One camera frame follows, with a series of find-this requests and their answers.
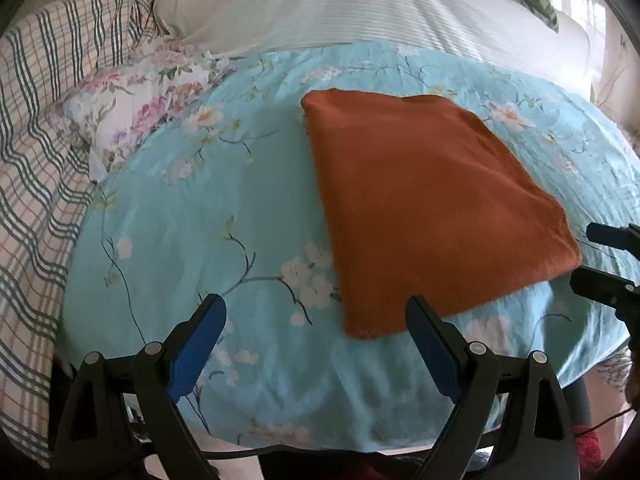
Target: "folded towel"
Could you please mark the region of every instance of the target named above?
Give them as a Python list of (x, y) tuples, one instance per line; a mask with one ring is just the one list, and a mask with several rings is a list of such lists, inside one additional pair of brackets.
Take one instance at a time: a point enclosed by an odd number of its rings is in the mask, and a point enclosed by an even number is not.
[(580, 264), (562, 206), (473, 113), (335, 89), (302, 107), (346, 333), (405, 330), (414, 294), (446, 317)]

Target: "floral bedsheet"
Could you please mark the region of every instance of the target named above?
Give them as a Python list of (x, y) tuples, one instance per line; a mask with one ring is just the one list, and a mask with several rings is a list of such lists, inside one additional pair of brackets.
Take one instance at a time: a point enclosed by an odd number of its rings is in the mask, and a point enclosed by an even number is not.
[[(309, 90), (332, 87), (439, 94), (473, 111), (564, 206), (585, 264), (638, 274), (631, 256), (585, 237), (591, 221), (638, 220), (640, 161), (584, 99), (404, 45), (256, 54), (101, 185), (76, 245), (59, 351), (75, 364), (94, 350), (137, 352), (216, 292), (227, 325), (193, 393), (178, 404), (194, 428), (246, 446), (433, 442), (451, 404), (409, 335), (362, 341), (342, 331), (300, 107)], [(572, 294), (568, 276), (451, 320), (498, 353), (544, 350), (562, 384), (628, 337), (611, 309)], [(490, 426), (503, 407), (496, 403)]]

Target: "white flower pattern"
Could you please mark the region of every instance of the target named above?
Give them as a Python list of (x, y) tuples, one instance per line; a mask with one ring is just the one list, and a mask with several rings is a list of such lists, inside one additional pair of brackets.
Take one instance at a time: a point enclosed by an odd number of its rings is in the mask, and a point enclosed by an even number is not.
[(236, 386), (236, 382), (240, 380), (240, 373), (238, 372), (238, 370), (229, 370), (229, 372), (226, 374), (226, 385), (227, 386), (232, 386), (235, 387)]
[(169, 184), (187, 178), (195, 169), (196, 161), (192, 158), (179, 158), (172, 165), (167, 176)]
[(300, 256), (282, 264), (280, 271), (282, 272), (282, 279), (291, 288), (305, 286), (309, 282), (309, 278), (311, 278), (311, 269), (302, 261)]
[(224, 119), (219, 107), (201, 106), (182, 122), (188, 132), (197, 132), (206, 126), (213, 126)]
[(305, 256), (307, 260), (320, 269), (328, 269), (334, 263), (331, 253), (319, 248), (313, 240), (309, 240), (305, 244)]
[(231, 366), (231, 358), (229, 357), (228, 352), (224, 348), (214, 347), (213, 353), (218, 359), (218, 362), (223, 366)]
[(316, 274), (309, 285), (305, 285), (300, 289), (300, 301), (307, 308), (318, 307), (326, 308), (331, 303), (331, 293), (334, 286), (329, 283), (324, 274)]
[(116, 244), (116, 250), (118, 251), (118, 259), (126, 260), (131, 257), (131, 250), (133, 249), (133, 243), (131, 243), (131, 238), (128, 236), (123, 236), (118, 243)]
[(303, 83), (311, 81), (313, 79), (318, 81), (329, 81), (336, 77), (342, 70), (335, 66), (327, 66), (325, 68), (316, 68), (310, 70), (302, 79)]
[(504, 123), (512, 130), (522, 132), (524, 128), (533, 128), (536, 126), (520, 115), (520, 111), (514, 103), (500, 105), (495, 101), (488, 101), (485, 105), (489, 108), (489, 119), (497, 123)]
[(305, 315), (302, 312), (291, 314), (291, 324), (293, 326), (303, 326), (306, 323)]
[(248, 350), (241, 350), (234, 356), (234, 361), (243, 365), (255, 365), (260, 360), (260, 354), (252, 354)]
[(310, 432), (304, 426), (294, 426), (293, 424), (279, 424), (277, 426), (258, 425), (250, 432), (258, 440), (288, 446), (308, 446), (310, 443)]
[(399, 44), (396, 48), (400, 56), (418, 56), (420, 49), (416, 46)]
[(558, 158), (556, 158), (556, 166), (565, 173), (571, 173), (574, 175), (580, 173), (574, 162), (564, 155), (559, 155)]
[(484, 343), (494, 354), (511, 354), (511, 323), (504, 316), (473, 319), (465, 327), (463, 335), (470, 343)]

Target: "white pillow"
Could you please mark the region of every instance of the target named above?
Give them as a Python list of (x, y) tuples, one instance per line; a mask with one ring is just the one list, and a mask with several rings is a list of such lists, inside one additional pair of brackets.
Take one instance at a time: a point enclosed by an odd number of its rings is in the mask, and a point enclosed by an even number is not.
[(89, 178), (101, 182), (160, 124), (233, 70), (227, 58), (154, 38), (129, 63), (87, 78), (47, 119), (60, 136), (89, 147)]

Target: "plaid fabric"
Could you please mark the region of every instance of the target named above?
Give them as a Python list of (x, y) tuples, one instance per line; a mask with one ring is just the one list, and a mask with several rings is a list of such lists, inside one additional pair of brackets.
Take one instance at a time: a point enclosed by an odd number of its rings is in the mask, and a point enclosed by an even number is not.
[(44, 112), (158, 33), (152, 3), (62, 0), (0, 38), (0, 426), (43, 465), (67, 264), (93, 193), (87, 153)]
[(622, 394), (625, 391), (626, 382), (629, 379), (631, 365), (631, 350), (625, 346), (599, 363), (596, 366), (596, 370), (605, 383), (613, 386)]

